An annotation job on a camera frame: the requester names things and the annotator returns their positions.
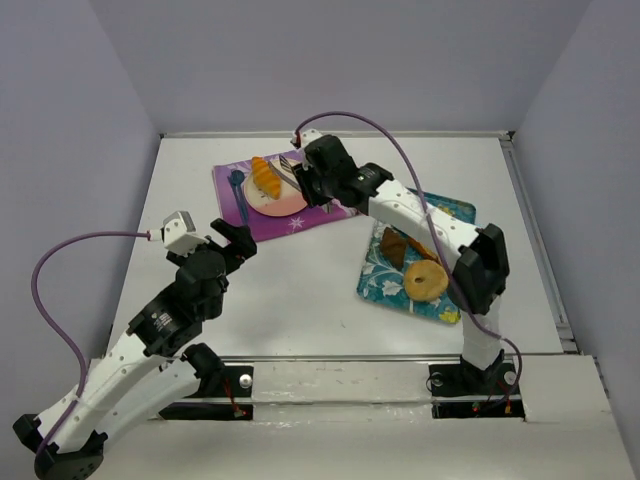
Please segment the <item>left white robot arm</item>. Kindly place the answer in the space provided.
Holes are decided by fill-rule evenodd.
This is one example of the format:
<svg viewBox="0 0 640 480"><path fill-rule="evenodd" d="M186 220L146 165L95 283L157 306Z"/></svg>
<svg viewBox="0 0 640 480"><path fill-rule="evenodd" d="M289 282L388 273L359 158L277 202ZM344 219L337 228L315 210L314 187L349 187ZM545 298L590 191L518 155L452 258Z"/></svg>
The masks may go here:
<svg viewBox="0 0 640 480"><path fill-rule="evenodd" d="M14 422L16 436L35 455L37 478L89 478L123 434L184 397L225 397L227 417L251 417L251 408L236 401L251 392L251 368L225 367L195 339L206 321L221 315L229 275L256 254L257 246L247 226L216 219L211 227L226 244L199 235L185 211L138 235L163 245L177 267L175 278L134 316L95 366L80 351L74 353L80 379L68 394Z"/></svg>

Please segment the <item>orange croissant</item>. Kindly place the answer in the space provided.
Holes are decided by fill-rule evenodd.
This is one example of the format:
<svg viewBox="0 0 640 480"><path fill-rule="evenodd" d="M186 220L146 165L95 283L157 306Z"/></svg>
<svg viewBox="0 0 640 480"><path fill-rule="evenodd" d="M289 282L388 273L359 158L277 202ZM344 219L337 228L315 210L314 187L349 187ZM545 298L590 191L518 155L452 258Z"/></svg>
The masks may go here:
<svg viewBox="0 0 640 480"><path fill-rule="evenodd" d="M273 172L272 165L263 157L251 159L251 173L255 187L267 197L279 200L282 193L282 180Z"/></svg>

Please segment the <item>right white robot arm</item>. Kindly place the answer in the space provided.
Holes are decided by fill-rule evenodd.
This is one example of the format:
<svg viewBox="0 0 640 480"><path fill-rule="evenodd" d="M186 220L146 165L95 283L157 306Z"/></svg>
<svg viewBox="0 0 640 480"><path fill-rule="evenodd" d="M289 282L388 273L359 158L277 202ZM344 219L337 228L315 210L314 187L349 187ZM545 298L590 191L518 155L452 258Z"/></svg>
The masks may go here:
<svg viewBox="0 0 640 480"><path fill-rule="evenodd" d="M314 129L296 133L302 155L293 168L308 205L336 200L434 249L450 276L448 294L462 310L461 361L485 372L502 360L499 297L510 273L503 231L453 218L375 163L358 166L341 140Z"/></svg>

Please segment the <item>metal tongs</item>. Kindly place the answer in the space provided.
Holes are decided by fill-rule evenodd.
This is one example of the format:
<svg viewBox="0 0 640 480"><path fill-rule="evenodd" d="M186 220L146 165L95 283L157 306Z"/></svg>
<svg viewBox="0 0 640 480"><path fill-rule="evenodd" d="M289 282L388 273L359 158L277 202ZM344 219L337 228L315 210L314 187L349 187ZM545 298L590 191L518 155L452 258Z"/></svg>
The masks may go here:
<svg viewBox="0 0 640 480"><path fill-rule="evenodd" d="M298 192L301 191L301 187L293 175L293 165L284 155L280 154L277 161L269 161L269 168L289 186Z"/></svg>

